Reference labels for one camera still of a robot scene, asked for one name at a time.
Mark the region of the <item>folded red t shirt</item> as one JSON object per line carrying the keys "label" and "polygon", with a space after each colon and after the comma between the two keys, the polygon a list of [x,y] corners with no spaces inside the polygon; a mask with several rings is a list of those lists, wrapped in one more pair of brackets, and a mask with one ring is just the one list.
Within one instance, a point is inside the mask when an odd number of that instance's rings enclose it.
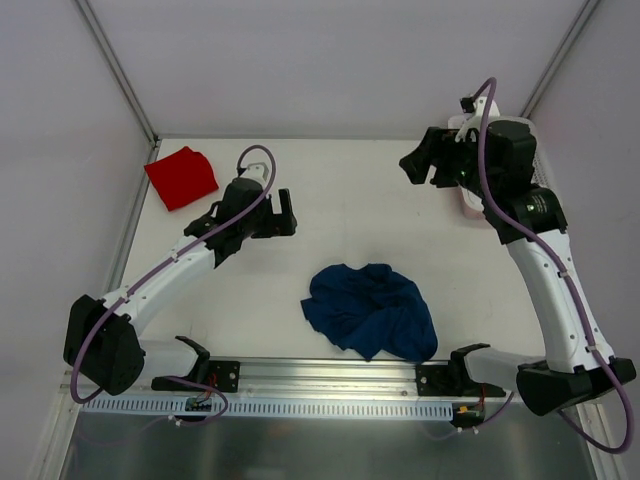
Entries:
{"label": "folded red t shirt", "polygon": [[146,165],[144,170],[169,212],[219,190],[209,160],[187,146]]}

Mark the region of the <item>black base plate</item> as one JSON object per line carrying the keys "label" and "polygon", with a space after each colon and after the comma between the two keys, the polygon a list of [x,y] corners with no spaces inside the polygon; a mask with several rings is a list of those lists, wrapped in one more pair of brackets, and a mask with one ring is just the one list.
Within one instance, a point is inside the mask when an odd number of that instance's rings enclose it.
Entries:
{"label": "black base plate", "polygon": [[420,397],[503,398],[506,396],[504,389],[474,382],[456,372],[448,364],[416,365],[415,383]]}
{"label": "black base plate", "polygon": [[[213,387],[223,393],[236,393],[240,380],[241,363],[235,360],[208,360],[195,367],[182,380]],[[172,380],[169,377],[156,377],[151,382],[151,389],[161,392],[198,392],[197,388]]]}

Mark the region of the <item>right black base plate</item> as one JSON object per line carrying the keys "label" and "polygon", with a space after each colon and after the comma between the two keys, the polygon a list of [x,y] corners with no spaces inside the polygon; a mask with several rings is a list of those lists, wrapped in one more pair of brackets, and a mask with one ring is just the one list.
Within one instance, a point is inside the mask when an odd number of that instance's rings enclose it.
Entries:
{"label": "right black base plate", "polygon": [[415,383],[420,397],[503,398],[506,396],[504,389],[474,382],[456,372],[448,364],[416,365]]}

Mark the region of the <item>blue t shirt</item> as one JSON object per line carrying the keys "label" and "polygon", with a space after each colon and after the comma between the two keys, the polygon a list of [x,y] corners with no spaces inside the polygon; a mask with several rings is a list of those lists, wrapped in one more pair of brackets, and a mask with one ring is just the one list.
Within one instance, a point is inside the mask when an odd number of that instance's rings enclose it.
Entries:
{"label": "blue t shirt", "polygon": [[423,363],[438,350],[432,316],[419,288],[387,264],[324,268],[311,279],[301,309],[331,344],[367,361],[384,351]]}

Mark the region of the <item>aluminium mounting rail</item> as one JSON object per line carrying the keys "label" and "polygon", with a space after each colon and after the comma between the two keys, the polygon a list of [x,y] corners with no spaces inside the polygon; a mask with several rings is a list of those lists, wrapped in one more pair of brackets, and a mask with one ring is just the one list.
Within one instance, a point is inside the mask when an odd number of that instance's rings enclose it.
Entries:
{"label": "aluminium mounting rail", "polygon": [[[235,360],[241,363],[236,393],[243,398],[314,398],[314,399],[398,399],[420,397],[415,383],[415,366],[390,360],[319,360],[276,358],[211,357],[191,351],[181,356],[148,357],[140,366],[130,364],[109,367],[99,372],[100,380],[114,384],[100,388],[117,396],[134,390],[152,390],[156,377],[169,377],[199,388],[185,380],[195,367],[208,360]],[[456,372],[462,368],[454,361],[430,361],[423,364],[448,364]]]}

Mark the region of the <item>white plastic basket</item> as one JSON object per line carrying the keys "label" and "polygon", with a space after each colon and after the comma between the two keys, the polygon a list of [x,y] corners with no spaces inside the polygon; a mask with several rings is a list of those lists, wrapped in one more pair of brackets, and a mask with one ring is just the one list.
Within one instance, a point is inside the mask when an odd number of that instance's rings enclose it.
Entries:
{"label": "white plastic basket", "polygon": [[[524,124],[529,127],[531,134],[536,139],[537,145],[533,158],[533,182],[542,186],[542,187],[550,187],[552,183],[551,175],[548,174],[545,170],[547,166],[547,160],[542,148],[541,142],[538,140],[537,130],[532,121],[516,116],[501,116],[499,120],[511,120],[521,124]],[[485,216],[483,213],[483,206],[481,199],[469,192],[462,187],[457,187],[455,189],[456,197],[459,202],[459,206],[462,212],[462,215],[470,220],[479,220],[484,221]]]}

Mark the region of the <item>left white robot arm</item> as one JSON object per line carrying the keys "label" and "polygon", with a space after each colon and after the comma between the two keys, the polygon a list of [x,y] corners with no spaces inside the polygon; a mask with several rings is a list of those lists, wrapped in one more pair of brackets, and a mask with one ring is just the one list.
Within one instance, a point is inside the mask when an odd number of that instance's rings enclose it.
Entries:
{"label": "left white robot arm", "polygon": [[278,192],[280,212],[260,183],[234,179],[221,200],[183,231],[168,254],[129,286],[94,299],[83,295],[71,307],[63,359],[71,385],[84,376],[99,392],[120,395],[139,380],[155,390],[197,390],[208,381],[210,353],[178,335],[170,341],[140,336],[191,281],[219,267],[247,239],[288,237],[296,232],[291,196]]}

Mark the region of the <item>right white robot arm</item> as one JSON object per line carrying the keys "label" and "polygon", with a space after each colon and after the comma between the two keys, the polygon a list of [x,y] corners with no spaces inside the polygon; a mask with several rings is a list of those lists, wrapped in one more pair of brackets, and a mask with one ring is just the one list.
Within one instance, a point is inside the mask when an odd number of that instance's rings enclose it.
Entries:
{"label": "right white robot arm", "polygon": [[[487,130],[485,170],[490,195],[513,220],[538,235],[540,247],[486,208],[484,215],[516,263],[529,292],[544,341],[541,358],[475,344],[453,352],[449,387],[470,395],[482,383],[517,392],[529,410],[544,416],[599,398],[636,376],[632,360],[617,356],[588,305],[572,296],[575,273],[567,222],[558,197],[534,181],[537,141],[530,127],[494,120]],[[554,252],[549,254],[547,248]]]}

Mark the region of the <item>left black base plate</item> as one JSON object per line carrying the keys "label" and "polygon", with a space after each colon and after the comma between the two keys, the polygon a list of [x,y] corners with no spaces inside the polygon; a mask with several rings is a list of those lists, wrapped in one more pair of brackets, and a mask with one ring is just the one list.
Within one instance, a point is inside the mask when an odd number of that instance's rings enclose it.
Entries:
{"label": "left black base plate", "polygon": [[[223,393],[236,393],[240,380],[241,363],[235,360],[208,360],[195,367],[182,380],[213,387]],[[151,382],[151,389],[161,392],[198,392],[197,388],[172,380],[169,377],[156,377]]]}

